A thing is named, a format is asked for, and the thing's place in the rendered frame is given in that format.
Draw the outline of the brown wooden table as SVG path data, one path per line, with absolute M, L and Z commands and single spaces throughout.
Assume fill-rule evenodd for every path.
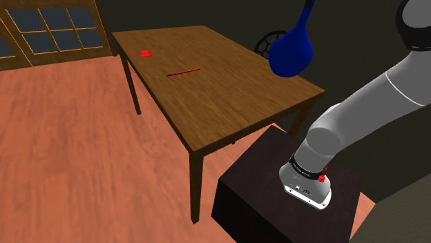
M 206 26 L 113 33 L 125 75 L 136 74 L 189 153 L 191 221 L 200 218 L 205 156 L 295 114 L 296 135 L 323 89 L 275 75 L 267 60 Z M 152 56 L 142 57 L 148 50 Z M 167 77 L 168 74 L 201 68 Z

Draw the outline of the red pencil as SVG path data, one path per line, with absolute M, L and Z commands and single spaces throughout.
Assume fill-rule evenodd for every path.
M 190 69 L 190 70 L 183 70 L 183 71 L 180 71 L 180 72 L 170 73 L 170 74 L 167 75 L 167 77 L 181 75 L 181 74 L 185 74 L 185 73 L 189 73 L 189 72 L 195 72 L 195 71 L 199 71 L 199 70 L 201 70 L 201 68 L 194 68 L 194 69 Z

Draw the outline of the dark robot stand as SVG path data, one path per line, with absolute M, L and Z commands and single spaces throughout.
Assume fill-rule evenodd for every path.
M 298 145 L 270 126 L 219 178 L 211 216 L 237 243 L 349 243 L 361 176 L 330 162 L 332 198 L 315 209 L 286 193 L 278 175 Z

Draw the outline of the blue long-necked vase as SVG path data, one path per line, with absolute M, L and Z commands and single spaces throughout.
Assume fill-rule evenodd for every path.
M 289 32 L 277 39 L 269 51 L 269 65 L 280 77 L 294 77 L 310 64 L 314 50 L 307 36 L 307 20 L 315 0 L 306 0 L 298 23 Z

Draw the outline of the wooden framed glass door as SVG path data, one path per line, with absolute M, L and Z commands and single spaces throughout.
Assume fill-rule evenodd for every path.
M 0 71 L 111 54 L 99 0 L 0 0 Z

